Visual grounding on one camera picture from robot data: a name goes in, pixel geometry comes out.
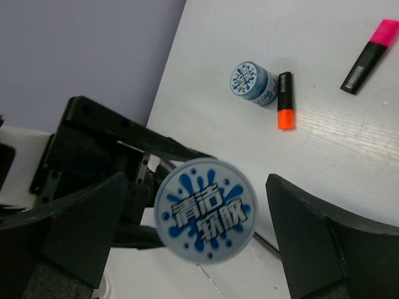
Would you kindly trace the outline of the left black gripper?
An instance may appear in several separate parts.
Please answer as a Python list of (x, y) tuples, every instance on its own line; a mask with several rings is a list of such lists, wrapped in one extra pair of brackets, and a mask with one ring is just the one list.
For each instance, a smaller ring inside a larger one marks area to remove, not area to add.
[(157, 249), (165, 247), (154, 227), (141, 225), (145, 208), (171, 171), (170, 161), (210, 158), (156, 133), (84, 96), (68, 101), (57, 131), (28, 178), (29, 192), (40, 204), (56, 200), (114, 173), (128, 179), (127, 198), (112, 247)]

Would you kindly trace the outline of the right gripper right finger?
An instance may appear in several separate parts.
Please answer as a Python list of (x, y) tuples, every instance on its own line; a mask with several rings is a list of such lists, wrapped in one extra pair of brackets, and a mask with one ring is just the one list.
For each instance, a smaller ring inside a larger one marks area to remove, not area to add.
[(315, 197), (277, 174), (267, 200), (291, 298), (398, 298), (398, 228)]

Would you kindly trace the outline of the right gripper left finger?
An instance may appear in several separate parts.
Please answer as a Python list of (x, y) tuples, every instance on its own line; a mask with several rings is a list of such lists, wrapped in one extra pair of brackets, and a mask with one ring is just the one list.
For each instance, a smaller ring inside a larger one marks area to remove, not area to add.
[(1, 218), (1, 298), (91, 298), (100, 286), (127, 195), (117, 173)]

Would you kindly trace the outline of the blue slime jar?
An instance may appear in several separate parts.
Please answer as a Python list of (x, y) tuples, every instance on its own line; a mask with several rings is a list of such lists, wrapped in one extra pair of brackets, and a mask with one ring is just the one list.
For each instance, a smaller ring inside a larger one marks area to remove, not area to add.
[(262, 107), (277, 98), (278, 76), (247, 61), (234, 69), (229, 86), (236, 96)]
[(254, 236), (256, 193), (232, 164), (197, 158), (172, 170), (155, 196), (154, 220), (163, 245), (194, 264), (225, 262)]

